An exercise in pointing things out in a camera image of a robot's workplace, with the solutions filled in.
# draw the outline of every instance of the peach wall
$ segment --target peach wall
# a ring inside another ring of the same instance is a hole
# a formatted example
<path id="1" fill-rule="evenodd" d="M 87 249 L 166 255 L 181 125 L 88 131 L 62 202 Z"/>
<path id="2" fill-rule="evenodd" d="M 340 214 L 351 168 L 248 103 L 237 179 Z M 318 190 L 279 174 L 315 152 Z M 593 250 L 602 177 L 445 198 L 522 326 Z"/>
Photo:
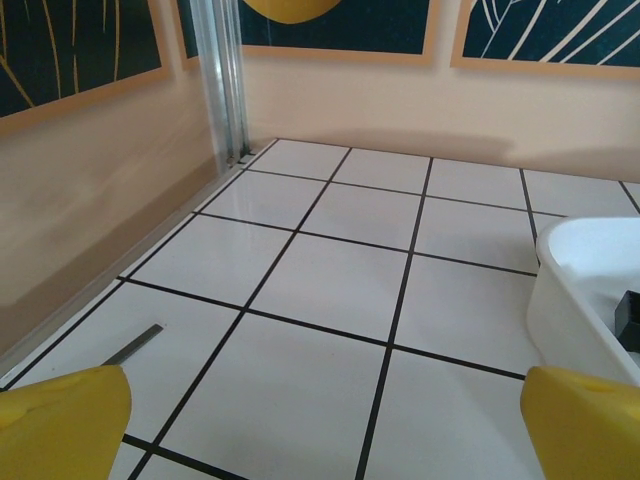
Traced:
<path id="1" fill-rule="evenodd" d="M 247 58 L 252 138 L 640 182 L 637 82 L 451 69 L 460 2 L 441 4 L 430 68 Z"/>
<path id="2" fill-rule="evenodd" d="M 159 3 L 169 80 L 0 140 L 0 353 L 214 176 L 200 73 Z"/>

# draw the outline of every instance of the white bin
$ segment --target white bin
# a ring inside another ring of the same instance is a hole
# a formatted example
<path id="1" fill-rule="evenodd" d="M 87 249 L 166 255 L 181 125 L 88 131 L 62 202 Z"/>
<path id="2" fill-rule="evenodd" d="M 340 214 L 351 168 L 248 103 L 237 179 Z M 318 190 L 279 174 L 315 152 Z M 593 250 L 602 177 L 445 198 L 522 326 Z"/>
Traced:
<path id="1" fill-rule="evenodd" d="M 640 386 L 640 355 L 614 335 L 625 291 L 640 291 L 640 218 L 578 218 L 538 238 L 527 328 L 545 363 Z"/>

